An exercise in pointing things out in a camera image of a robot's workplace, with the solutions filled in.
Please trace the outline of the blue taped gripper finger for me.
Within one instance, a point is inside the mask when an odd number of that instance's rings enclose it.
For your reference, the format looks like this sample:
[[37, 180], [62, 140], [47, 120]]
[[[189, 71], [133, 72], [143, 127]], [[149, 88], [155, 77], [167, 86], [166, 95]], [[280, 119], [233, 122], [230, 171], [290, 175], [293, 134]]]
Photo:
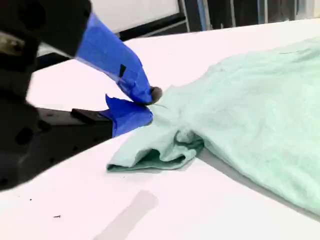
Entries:
[[162, 96], [151, 86], [139, 57], [108, 29], [89, 0], [26, 0], [24, 24], [57, 53], [39, 56], [36, 70], [74, 58], [105, 73], [138, 104], [154, 104]]
[[108, 108], [98, 111], [39, 109], [38, 172], [153, 120], [145, 105], [109, 96], [105, 101]]

